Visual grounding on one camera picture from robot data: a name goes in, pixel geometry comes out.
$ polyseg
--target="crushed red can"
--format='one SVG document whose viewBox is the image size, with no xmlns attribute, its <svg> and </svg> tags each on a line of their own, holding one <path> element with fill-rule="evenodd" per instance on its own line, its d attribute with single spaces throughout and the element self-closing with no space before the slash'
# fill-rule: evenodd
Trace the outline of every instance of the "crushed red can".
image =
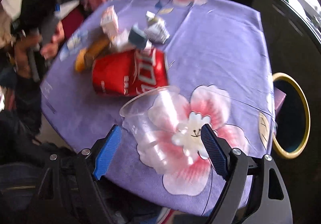
<svg viewBox="0 0 321 224">
<path fill-rule="evenodd" d="M 168 84 L 166 55 L 156 48 L 110 54 L 92 69 L 98 94 L 137 96 Z"/>
</svg>

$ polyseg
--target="person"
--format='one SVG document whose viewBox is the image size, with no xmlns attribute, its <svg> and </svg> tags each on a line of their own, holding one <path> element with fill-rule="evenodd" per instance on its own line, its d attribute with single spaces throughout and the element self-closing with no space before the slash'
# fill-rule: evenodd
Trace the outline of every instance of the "person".
<svg viewBox="0 0 321 224">
<path fill-rule="evenodd" d="M 59 22 L 51 42 L 40 50 L 41 55 L 45 59 L 54 58 L 64 38 L 62 23 Z M 32 79 L 27 50 L 40 41 L 41 35 L 27 36 L 17 40 L 13 46 L 16 108 L 0 112 L 0 165 L 13 161 L 42 165 L 43 157 L 47 156 L 45 150 L 32 143 L 41 127 L 41 90 L 40 84 Z"/>
</svg>

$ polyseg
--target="purple tablecloth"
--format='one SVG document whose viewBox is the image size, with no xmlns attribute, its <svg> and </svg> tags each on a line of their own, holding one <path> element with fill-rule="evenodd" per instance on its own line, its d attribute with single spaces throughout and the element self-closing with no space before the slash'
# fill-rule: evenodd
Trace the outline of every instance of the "purple tablecloth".
<svg viewBox="0 0 321 224">
<path fill-rule="evenodd" d="M 100 6 L 76 31 L 82 35 L 88 31 L 88 38 L 72 53 L 66 44 L 63 46 L 61 58 L 54 62 L 42 85 L 42 109 L 50 124 L 76 152 L 104 138 L 113 124 L 122 125 L 119 109 L 129 98 L 97 96 L 91 85 L 91 72 L 74 71 L 76 53 L 95 40 L 102 12 L 108 6 L 114 5 L 120 31 L 135 23 L 144 29 L 146 12 L 156 12 L 159 1 L 163 8 L 174 8 L 162 15 L 171 37 L 164 45 L 156 45 L 172 63 L 168 71 L 170 84 L 178 86 L 184 101 L 191 103 L 190 109 L 202 116 L 206 114 L 195 108 L 195 100 L 202 98 L 202 88 L 198 92 L 196 88 L 215 85 L 217 88 L 211 87 L 222 89 L 231 101 L 224 104 L 229 111 L 227 115 L 221 113 L 225 119 L 220 126 L 234 125 L 225 133 L 237 132 L 237 138 L 244 134 L 240 146 L 250 156 L 261 158 L 270 153 L 274 97 L 260 13 L 227 0 L 206 0 L 203 5 L 191 2 L 187 7 L 174 5 L 173 0 L 114 0 Z M 221 108 L 224 105 L 219 100 L 214 105 Z M 217 124 L 214 118 L 211 123 L 213 127 Z M 201 215 L 214 207 L 225 183 L 215 171 L 207 174 L 203 187 L 198 185 L 193 191 L 198 178 L 195 172 L 185 176 L 188 180 L 177 175 L 158 175 L 142 163 L 136 146 L 134 137 L 122 129 L 120 147 L 106 174 L 108 179 L 151 202 L 183 212 Z M 209 169 L 204 166 L 199 171 Z M 250 183 L 248 177 L 240 207 L 247 201 Z"/>
</svg>

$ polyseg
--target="black wire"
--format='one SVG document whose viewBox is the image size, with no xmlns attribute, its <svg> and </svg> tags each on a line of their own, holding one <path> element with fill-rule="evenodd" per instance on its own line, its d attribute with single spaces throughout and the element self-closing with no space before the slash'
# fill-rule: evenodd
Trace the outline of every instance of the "black wire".
<svg viewBox="0 0 321 224">
<path fill-rule="evenodd" d="M 212 175 L 212 178 L 211 178 L 211 187 L 210 187 L 210 191 L 209 191 L 209 194 L 208 194 L 208 199 L 207 199 L 205 208 L 204 208 L 204 210 L 203 210 L 203 212 L 202 212 L 202 215 L 204 214 L 204 212 L 205 212 L 205 210 L 206 210 L 206 207 L 207 207 L 207 205 L 208 205 L 208 202 L 209 202 L 210 196 L 211 196 L 212 184 L 213 184 L 213 167 L 212 167 L 212 166 L 211 166 L 211 173 L 212 173 L 212 174 L 211 174 L 211 175 Z"/>
</svg>

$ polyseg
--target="person's hand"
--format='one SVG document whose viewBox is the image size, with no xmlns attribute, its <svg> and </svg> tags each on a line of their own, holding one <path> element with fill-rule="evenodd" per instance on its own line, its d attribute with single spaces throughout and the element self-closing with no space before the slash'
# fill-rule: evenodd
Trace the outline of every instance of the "person's hand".
<svg viewBox="0 0 321 224">
<path fill-rule="evenodd" d="M 55 34 L 51 38 L 51 42 L 46 44 L 40 50 L 40 54 L 46 59 L 54 58 L 57 55 L 59 44 L 65 39 L 62 22 L 59 22 Z"/>
<path fill-rule="evenodd" d="M 65 33 L 62 23 L 59 22 L 51 42 L 44 45 L 40 54 L 45 59 L 53 58 L 57 55 L 59 44 L 64 40 Z M 28 62 L 27 50 L 37 45 L 41 41 L 41 36 L 27 36 L 17 41 L 14 46 L 14 58 L 17 65 L 17 74 L 21 77 L 31 78 L 31 69 Z"/>
</svg>

